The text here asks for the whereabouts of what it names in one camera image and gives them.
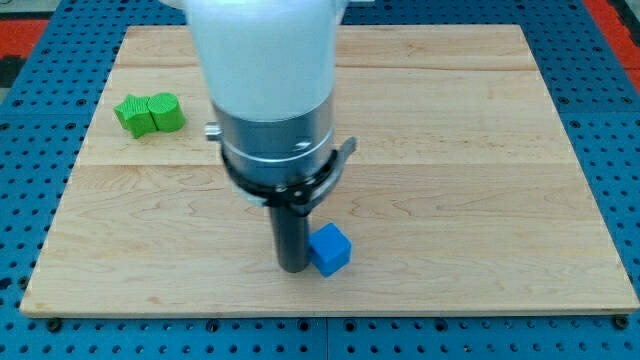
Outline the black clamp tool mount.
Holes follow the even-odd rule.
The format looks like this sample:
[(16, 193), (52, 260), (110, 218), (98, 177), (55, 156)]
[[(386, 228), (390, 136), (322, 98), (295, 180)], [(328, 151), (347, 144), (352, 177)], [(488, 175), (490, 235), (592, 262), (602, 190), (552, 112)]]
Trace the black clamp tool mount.
[(357, 139), (348, 138), (339, 149), (332, 149), (329, 158), (312, 175), (293, 183), (262, 184), (244, 176), (231, 163), (225, 150), (222, 161), (234, 189), (254, 205), (284, 208), (296, 216), (308, 216), (336, 187), (349, 156), (357, 149)]

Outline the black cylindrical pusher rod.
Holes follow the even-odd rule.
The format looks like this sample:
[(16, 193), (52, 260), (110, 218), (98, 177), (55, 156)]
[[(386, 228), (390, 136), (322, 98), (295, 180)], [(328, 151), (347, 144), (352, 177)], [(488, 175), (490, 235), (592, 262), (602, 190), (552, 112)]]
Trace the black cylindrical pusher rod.
[(309, 264), (309, 215), (287, 207), (269, 208), (275, 250), (280, 267), (298, 273)]

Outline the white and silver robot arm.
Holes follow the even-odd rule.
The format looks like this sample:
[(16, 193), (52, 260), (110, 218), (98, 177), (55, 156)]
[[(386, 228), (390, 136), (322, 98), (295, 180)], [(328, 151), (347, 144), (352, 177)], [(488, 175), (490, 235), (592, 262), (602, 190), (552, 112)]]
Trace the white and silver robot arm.
[(206, 137), (244, 196), (269, 210), (280, 267), (309, 264), (308, 217), (355, 138), (335, 146), (337, 30), (347, 2), (172, 1), (183, 11), (215, 119)]

